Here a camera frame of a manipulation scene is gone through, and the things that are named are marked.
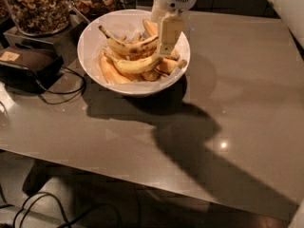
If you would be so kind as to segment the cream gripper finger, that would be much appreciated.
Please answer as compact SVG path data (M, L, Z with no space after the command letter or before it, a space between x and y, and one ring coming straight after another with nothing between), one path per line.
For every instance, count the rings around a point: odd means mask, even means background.
M157 2L153 3L150 19L152 22L157 23L166 14L164 9L161 9Z
M183 29L182 17L176 12L167 12L158 21L157 52L161 56L170 55L179 41Z

